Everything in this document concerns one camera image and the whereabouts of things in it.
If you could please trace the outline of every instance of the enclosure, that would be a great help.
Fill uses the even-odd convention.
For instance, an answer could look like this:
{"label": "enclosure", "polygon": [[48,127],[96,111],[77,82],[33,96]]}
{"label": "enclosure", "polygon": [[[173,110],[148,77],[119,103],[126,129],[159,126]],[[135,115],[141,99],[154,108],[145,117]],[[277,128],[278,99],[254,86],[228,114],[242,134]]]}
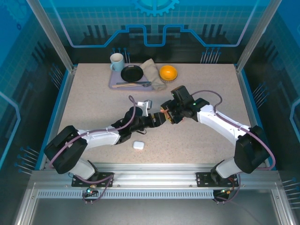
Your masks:
{"label": "enclosure", "polygon": [[[0,223],[298,224],[299,9],[293,0],[0,0]],[[178,77],[161,91],[113,90],[114,53],[172,65]],[[93,205],[72,176],[49,167],[45,147],[64,127],[106,128],[132,106],[128,95],[159,112],[181,85],[218,92],[220,112],[265,132],[276,168],[242,173],[233,203],[217,205],[216,189],[198,187],[195,173],[234,147],[191,119],[84,152],[114,173]]]}

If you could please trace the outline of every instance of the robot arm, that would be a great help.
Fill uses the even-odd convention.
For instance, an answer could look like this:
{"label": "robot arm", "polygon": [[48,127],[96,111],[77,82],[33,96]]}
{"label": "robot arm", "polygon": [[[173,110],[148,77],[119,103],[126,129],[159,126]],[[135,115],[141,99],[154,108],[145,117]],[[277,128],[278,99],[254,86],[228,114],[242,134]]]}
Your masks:
{"label": "robot arm", "polygon": [[88,130],[77,130],[73,126],[65,127],[45,148],[46,156],[52,160],[54,156],[63,148],[66,143],[76,138],[79,135],[87,133],[72,144],[67,146],[53,162],[53,166],[57,173],[73,173],[81,178],[89,181],[98,180],[98,172],[95,166],[90,161],[85,161],[81,158],[84,151],[95,148],[101,145],[115,145],[127,141],[133,132],[141,132],[146,128],[159,127],[165,122],[165,116],[161,112],[148,114],[148,109],[151,108],[152,102],[138,102],[135,115],[132,122],[125,128],[110,131],[114,128],[123,127],[127,124],[133,115],[133,107],[126,112],[123,119],[118,120],[110,127],[101,129],[96,132]]}
{"label": "robot arm", "polygon": [[[223,160],[211,170],[212,179],[217,184],[221,179],[228,178],[236,173],[251,173],[269,157],[268,152],[257,140],[240,129],[249,130],[265,142],[266,138],[260,127],[255,126],[251,128],[232,120],[218,111],[215,112],[213,106],[204,99],[194,100],[185,86],[180,86],[172,90],[171,93],[174,99],[165,102],[161,107],[167,112],[167,119],[172,124],[179,123],[184,117],[192,118],[213,128],[235,146],[234,157]],[[222,120],[216,113],[239,128]]]}

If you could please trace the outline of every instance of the glass panel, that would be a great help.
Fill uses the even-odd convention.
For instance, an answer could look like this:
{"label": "glass panel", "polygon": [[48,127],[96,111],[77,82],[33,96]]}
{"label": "glass panel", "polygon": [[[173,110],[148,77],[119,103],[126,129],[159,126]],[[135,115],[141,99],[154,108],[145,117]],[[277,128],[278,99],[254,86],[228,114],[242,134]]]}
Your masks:
{"label": "glass panel", "polygon": [[283,181],[300,179],[299,9],[282,1],[244,68]]}
{"label": "glass panel", "polygon": [[236,63],[269,0],[42,0],[74,63]]}
{"label": "glass panel", "polygon": [[1,3],[0,224],[13,224],[66,69],[26,1]]}

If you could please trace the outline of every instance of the black plate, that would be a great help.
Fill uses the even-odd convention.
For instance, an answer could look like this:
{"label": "black plate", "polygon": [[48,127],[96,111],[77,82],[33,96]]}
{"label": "black plate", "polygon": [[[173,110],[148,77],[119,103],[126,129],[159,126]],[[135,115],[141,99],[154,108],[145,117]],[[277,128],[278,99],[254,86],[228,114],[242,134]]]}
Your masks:
{"label": "black plate", "polygon": [[144,75],[142,68],[136,65],[129,65],[122,69],[121,77],[126,82],[139,81]]}

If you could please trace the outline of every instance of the purple tray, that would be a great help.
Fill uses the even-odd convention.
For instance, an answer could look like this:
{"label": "purple tray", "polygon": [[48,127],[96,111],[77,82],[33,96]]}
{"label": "purple tray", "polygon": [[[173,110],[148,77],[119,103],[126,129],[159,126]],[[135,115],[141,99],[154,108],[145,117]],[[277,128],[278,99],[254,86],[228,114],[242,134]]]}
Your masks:
{"label": "purple tray", "polygon": [[[148,81],[145,75],[142,76],[142,78],[139,80],[141,81]],[[154,88],[152,86],[149,87],[143,87],[143,86],[137,86],[137,87],[128,87],[128,88],[113,88],[113,85],[116,85],[119,82],[126,82],[121,78],[121,72],[112,71],[111,73],[111,79],[109,80],[109,88],[114,90],[142,90],[142,91],[152,91]]]}

